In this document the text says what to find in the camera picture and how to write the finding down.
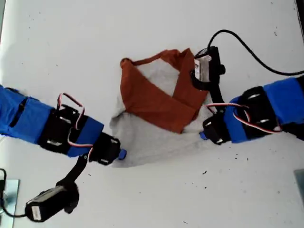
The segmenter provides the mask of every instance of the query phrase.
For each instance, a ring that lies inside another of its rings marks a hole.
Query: gray cloth
[[[137,68],[150,82],[165,93],[173,95],[179,72],[170,64],[157,59]],[[211,102],[210,96],[205,102]],[[128,154],[125,160],[115,161],[113,167],[143,165],[188,153],[203,152],[204,149],[213,147],[213,143],[203,141],[199,136],[199,132],[203,130],[202,122],[210,116],[209,110],[202,107],[197,119],[186,126],[182,134],[177,134],[125,112],[122,97],[119,95],[110,127],[113,136],[121,141]]]

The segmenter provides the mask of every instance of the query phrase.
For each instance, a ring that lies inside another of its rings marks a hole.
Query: orange cloth
[[[172,97],[151,83],[136,68],[159,58],[180,72]],[[194,56],[190,49],[183,52],[165,50],[151,58],[135,62],[124,58],[121,68],[120,90],[126,111],[175,133],[182,133],[184,127],[197,117],[208,93],[192,86],[190,71],[194,69]]]

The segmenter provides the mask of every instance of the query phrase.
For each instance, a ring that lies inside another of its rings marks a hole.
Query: black bracket
[[[216,145],[230,141],[230,135],[224,122],[224,113],[217,112],[203,122],[204,134]]]
[[[118,158],[120,151],[120,141],[104,132],[101,132],[97,141],[93,145],[89,161],[109,165]]]

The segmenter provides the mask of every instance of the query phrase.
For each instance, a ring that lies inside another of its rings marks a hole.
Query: metal plate
[[[6,180],[6,208],[11,214],[15,214],[17,195],[18,195],[19,180]],[[4,213],[0,214],[0,228],[13,228],[14,218],[11,218]]]

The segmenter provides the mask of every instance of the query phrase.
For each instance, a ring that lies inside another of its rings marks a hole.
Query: white table surface
[[[196,52],[219,29],[238,33],[278,70],[304,69],[292,0],[8,0],[0,79],[50,105],[68,92],[110,133],[123,57],[142,59],[172,48]],[[263,69],[229,35],[214,45],[227,69],[221,77],[227,101],[283,78]],[[61,212],[44,224],[16,219],[15,228],[302,228],[293,171],[304,168],[303,147],[280,134],[130,169],[90,164],[77,180],[81,198],[71,215]],[[0,167],[20,179],[17,213],[75,162],[5,139]]]

